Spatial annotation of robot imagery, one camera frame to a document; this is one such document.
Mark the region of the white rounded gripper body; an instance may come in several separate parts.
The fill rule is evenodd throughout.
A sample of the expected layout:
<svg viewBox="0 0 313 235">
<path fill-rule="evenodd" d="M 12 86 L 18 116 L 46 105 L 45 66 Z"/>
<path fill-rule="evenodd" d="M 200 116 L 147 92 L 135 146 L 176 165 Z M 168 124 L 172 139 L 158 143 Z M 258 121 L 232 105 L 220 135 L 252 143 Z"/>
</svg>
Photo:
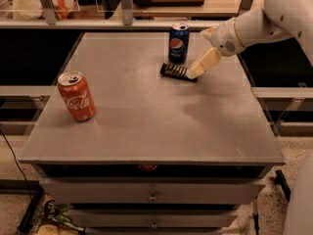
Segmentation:
<svg viewBox="0 0 313 235">
<path fill-rule="evenodd" d="M 211 45 L 216 47 L 224 57 L 237 55 L 245 49 L 237 36 L 235 22 L 236 19 L 230 19 L 221 23 L 211 36 Z"/>
</svg>

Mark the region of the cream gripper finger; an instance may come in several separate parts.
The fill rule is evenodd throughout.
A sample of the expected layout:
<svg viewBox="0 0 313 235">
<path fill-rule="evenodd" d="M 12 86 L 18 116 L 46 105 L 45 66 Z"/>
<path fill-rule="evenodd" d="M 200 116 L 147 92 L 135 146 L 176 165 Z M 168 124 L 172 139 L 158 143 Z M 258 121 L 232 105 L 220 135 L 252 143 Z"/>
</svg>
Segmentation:
<svg viewBox="0 0 313 235">
<path fill-rule="evenodd" d="M 217 29 L 216 26 L 203 29 L 203 30 L 200 32 L 200 36 L 203 37 L 204 39 L 210 41 L 211 38 L 212 38 L 212 36 L 213 36 L 213 34 L 215 33 L 216 29 Z"/>
<path fill-rule="evenodd" d="M 190 79 L 197 78 L 204 72 L 216 66 L 220 62 L 221 57 L 222 54 L 217 48 L 211 47 L 207 49 L 188 68 L 186 76 Z"/>
</svg>

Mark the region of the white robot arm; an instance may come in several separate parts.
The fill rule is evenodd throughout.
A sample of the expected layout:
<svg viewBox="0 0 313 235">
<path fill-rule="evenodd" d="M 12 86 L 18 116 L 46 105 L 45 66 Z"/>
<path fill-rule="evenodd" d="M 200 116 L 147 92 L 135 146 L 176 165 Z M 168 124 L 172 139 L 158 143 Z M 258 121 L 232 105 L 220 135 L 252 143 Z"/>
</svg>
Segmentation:
<svg viewBox="0 0 313 235">
<path fill-rule="evenodd" d="M 200 35 L 211 48 L 187 69 L 187 77 L 197 78 L 216 66 L 221 57 L 242 53 L 254 44 L 294 38 L 313 64 L 313 0 L 263 0 L 256 7 Z"/>
</svg>

